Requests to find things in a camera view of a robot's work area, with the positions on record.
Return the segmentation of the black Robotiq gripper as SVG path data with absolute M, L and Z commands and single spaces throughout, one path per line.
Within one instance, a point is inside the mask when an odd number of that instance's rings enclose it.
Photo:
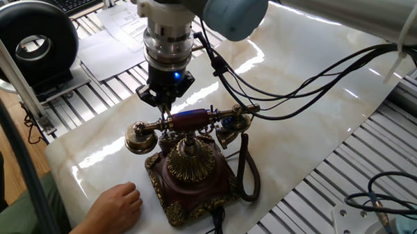
M 156 107 L 162 114 L 177 98 L 182 97 L 189 87 L 194 83 L 195 78 L 186 68 L 171 69 L 163 71 L 148 66 L 149 77 L 147 85 L 141 85 L 136 89 L 140 100 Z

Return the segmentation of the person's bare hand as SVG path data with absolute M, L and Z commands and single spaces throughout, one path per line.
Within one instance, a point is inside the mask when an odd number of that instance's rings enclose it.
M 140 218 L 142 199 L 132 182 L 102 193 L 81 223 L 83 234 L 123 234 Z

